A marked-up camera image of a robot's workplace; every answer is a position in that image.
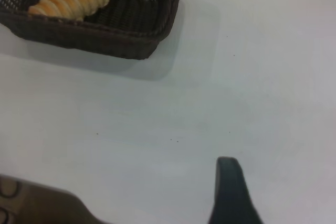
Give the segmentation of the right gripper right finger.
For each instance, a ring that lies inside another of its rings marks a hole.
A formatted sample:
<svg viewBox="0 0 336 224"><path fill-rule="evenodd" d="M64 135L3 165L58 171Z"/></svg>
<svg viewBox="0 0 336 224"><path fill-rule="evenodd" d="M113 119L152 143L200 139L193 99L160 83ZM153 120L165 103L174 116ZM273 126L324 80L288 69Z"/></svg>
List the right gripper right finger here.
<svg viewBox="0 0 336 224"><path fill-rule="evenodd" d="M262 223L250 198L243 170L237 159L216 161L214 205L209 223Z"/></svg>

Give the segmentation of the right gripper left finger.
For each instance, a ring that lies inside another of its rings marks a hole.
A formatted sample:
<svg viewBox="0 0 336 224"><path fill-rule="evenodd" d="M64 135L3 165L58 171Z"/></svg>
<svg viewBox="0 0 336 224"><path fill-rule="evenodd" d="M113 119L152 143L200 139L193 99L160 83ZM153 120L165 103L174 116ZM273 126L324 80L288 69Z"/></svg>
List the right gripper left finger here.
<svg viewBox="0 0 336 224"><path fill-rule="evenodd" d="M1 176L1 223L103 223L75 195Z"/></svg>

